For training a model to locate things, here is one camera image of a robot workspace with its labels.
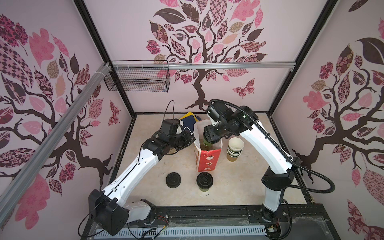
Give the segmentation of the green paper cup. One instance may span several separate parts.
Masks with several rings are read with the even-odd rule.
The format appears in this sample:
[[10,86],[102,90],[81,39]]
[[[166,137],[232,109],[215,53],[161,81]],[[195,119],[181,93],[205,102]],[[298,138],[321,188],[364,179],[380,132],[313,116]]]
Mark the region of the green paper cup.
[[200,140],[200,149],[202,151],[211,151],[214,149],[214,146],[205,140]]
[[210,189],[210,187],[201,187],[199,186],[199,190],[202,192],[207,192]]

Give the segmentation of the white red paper bag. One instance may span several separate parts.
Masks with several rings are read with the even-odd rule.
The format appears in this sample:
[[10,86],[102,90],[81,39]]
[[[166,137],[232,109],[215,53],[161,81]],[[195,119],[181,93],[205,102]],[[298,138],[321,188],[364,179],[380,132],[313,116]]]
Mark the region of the white red paper bag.
[[203,143],[204,140],[204,127],[211,124],[210,120],[202,120],[194,124],[194,150],[197,165],[197,172],[214,171],[218,163],[223,141],[208,147]]

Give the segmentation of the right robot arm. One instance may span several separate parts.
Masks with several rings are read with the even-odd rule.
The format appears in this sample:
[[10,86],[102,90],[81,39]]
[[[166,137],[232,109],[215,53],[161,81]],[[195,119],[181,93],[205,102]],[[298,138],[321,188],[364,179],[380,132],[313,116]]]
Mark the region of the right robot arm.
[[[206,113],[211,120],[211,125],[204,128],[206,143],[215,144],[222,138],[241,136],[268,163],[269,167],[262,178],[262,183],[266,187],[263,202],[266,211],[274,213],[278,210],[283,202],[284,192],[287,188],[318,194],[329,194],[335,190],[336,186],[331,179],[302,166],[298,157],[291,156],[280,147],[249,107],[239,107],[224,100],[213,99],[210,100]],[[330,185],[329,188],[318,190],[293,185],[294,171],[296,169],[323,179]]]

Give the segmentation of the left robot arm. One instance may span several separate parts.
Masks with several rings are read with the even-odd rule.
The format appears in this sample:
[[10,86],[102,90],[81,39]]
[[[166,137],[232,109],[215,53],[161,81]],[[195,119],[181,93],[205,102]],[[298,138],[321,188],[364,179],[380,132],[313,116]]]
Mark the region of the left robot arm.
[[165,119],[161,127],[140,147],[138,156],[112,183],[89,195],[89,214],[108,234],[114,236],[127,223],[145,220],[154,207],[141,200],[127,207],[125,204],[138,183],[171,150],[179,152],[194,143],[194,133],[178,119]]

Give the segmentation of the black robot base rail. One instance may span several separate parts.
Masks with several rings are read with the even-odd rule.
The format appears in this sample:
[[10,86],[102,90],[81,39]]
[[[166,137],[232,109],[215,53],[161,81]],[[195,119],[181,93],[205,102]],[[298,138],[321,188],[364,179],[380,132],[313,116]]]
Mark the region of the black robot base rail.
[[[203,237],[192,240],[338,240],[328,213],[321,204],[282,204],[276,213],[261,205],[156,207],[145,220],[124,228],[264,226],[266,236]],[[82,240],[94,240],[104,231],[88,222]]]

